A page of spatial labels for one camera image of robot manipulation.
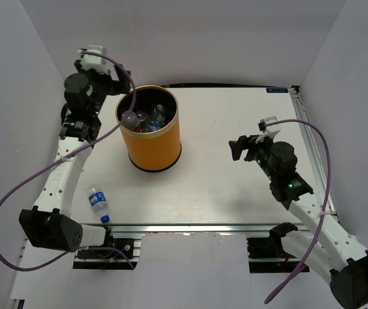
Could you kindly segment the black label black cap bottle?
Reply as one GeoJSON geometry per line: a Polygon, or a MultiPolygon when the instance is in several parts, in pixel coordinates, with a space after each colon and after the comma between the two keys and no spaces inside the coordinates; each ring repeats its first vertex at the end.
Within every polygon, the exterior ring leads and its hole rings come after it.
{"type": "Polygon", "coordinates": [[[121,123],[130,131],[140,130],[140,120],[134,111],[124,111],[122,113],[121,123]]]}

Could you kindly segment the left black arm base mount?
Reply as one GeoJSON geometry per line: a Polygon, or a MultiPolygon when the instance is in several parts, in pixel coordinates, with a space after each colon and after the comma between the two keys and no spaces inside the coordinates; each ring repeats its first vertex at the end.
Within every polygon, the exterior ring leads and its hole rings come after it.
{"type": "Polygon", "coordinates": [[[110,233],[105,243],[76,251],[75,270],[134,270],[140,257],[141,239],[110,233]]]}

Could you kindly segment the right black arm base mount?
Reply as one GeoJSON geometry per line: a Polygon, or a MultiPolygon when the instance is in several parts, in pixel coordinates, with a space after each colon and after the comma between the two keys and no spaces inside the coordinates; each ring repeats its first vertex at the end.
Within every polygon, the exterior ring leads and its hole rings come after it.
{"type": "Polygon", "coordinates": [[[281,238],[289,232],[308,233],[303,225],[284,222],[266,230],[246,233],[246,247],[250,274],[290,274],[299,259],[284,251],[281,238]]]}

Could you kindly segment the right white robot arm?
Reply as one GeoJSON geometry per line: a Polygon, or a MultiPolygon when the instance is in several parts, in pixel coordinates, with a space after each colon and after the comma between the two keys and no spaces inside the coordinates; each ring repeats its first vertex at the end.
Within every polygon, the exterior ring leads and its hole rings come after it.
{"type": "Polygon", "coordinates": [[[240,136],[228,144],[233,160],[246,151],[244,160],[257,162],[270,180],[274,198],[317,237],[304,263],[329,285],[337,302],[343,308],[367,304],[368,249],[322,210],[313,189],[296,171],[293,146],[258,135],[240,136]]]}

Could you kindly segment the clear crushed plastic bottle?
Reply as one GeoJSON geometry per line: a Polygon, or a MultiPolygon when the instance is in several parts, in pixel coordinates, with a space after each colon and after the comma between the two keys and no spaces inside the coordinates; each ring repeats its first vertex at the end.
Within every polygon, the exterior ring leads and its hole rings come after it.
{"type": "Polygon", "coordinates": [[[166,109],[163,104],[157,104],[149,117],[152,126],[163,127],[166,119],[166,109]]]}

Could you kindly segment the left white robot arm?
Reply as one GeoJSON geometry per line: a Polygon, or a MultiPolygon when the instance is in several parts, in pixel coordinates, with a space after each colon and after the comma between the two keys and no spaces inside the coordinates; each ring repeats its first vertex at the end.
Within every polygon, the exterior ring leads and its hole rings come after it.
{"type": "Polygon", "coordinates": [[[42,192],[30,210],[23,210],[19,223],[33,247],[75,252],[91,246],[106,257],[113,252],[114,241],[103,226],[83,225],[71,219],[71,207],[82,168],[97,140],[101,122],[98,118],[108,96],[130,91],[128,72],[116,69],[117,80],[108,71],[84,69],[64,81],[62,127],[52,168],[42,192]]]}

